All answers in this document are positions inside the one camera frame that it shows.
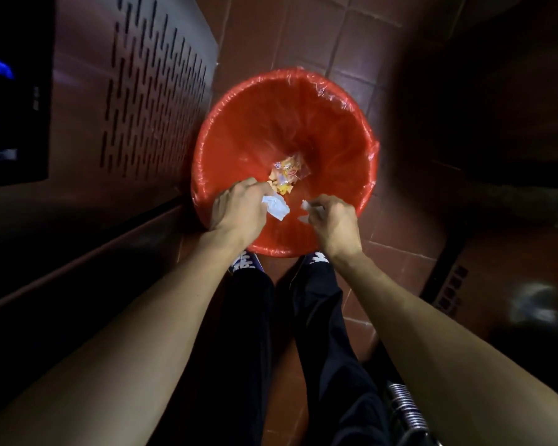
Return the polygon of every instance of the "white paper piece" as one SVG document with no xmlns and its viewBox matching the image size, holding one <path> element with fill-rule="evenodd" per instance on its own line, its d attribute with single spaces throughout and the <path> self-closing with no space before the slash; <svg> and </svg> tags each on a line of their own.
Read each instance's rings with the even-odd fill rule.
<svg viewBox="0 0 558 446">
<path fill-rule="evenodd" d="M 320 217 L 325 216 L 324 206 L 312 206 L 312 205 L 310 205 L 310 203 L 308 203 L 307 200 L 303 200 L 301 207 L 302 207 L 303 210 L 308 211 L 308 212 L 310 212 L 312 210 L 316 210 L 318 212 L 318 214 L 320 215 Z M 298 219 L 300 221 L 302 221 L 304 224 L 310 224 L 309 217 L 310 217 L 309 215 L 299 216 Z"/>
<path fill-rule="evenodd" d="M 263 195 L 262 202 L 267 204 L 267 212 L 280 221 L 289 214 L 289 207 L 280 194 Z"/>
</svg>

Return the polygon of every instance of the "person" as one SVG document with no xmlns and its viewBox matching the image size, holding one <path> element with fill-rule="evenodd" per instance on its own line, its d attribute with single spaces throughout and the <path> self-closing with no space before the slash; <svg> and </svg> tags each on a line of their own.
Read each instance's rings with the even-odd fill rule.
<svg viewBox="0 0 558 446">
<path fill-rule="evenodd" d="M 265 194 L 270 187 L 254 179 L 224 191 L 184 262 L 0 413 L 0 445 L 146 444 L 229 266 L 213 358 L 223 372 L 207 388 L 206 429 L 192 438 L 259 445 L 273 287 L 243 251 L 266 222 Z M 389 444 L 376 388 L 344 330 L 336 269 L 445 446 L 558 445 L 558 394 L 380 271 L 364 255 L 350 205 L 330 195 L 312 205 L 325 210 L 310 216 L 321 252 L 300 261 L 290 285 L 312 444 Z"/>
</svg>

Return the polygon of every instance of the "person's right arm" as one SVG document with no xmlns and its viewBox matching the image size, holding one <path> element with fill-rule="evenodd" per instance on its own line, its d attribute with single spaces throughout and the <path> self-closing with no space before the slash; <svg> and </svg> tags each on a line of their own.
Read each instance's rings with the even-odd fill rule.
<svg viewBox="0 0 558 446">
<path fill-rule="evenodd" d="M 325 209 L 310 215 L 321 249 L 443 445 L 558 445 L 558 394 L 380 271 L 362 252 L 353 207 L 328 195 L 312 204 Z"/>
</svg>

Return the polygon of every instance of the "trash can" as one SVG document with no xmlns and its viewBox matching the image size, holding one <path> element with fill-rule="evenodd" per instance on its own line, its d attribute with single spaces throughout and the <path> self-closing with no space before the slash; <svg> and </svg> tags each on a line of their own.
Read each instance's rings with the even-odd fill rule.
<svg viewBox="0 0 558 446">
<path fill-rule="evenodd" d="M 219 192 L 248 177 L 267 181 L 275 162 L 296 153 L 310 174 L 284 196 L 290 213 L 267 224 L 250 251 L 294 257 L 318 249 L 303 200 L 333 194 L 359 216 L 376 183 L 379 143 L 357 103 L 339 86 L 302 68 L 280 69 L 238 84 L 212 108 L 192 164 L 192 200 L 208 225 Z"/>
</svg>

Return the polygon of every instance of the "ventilation slot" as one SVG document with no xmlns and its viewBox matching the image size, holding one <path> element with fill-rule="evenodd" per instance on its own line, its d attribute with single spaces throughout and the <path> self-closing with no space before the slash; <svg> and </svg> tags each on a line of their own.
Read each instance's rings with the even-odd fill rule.
<svg viewBox="0 0 558 446">
<path fill-rule="evenodd" d="M 156 0 L 112 1 L 120 17 L 100 166 L 123 178 L 178 179 L 205 116 L 207 66 Z"/>
</svg>

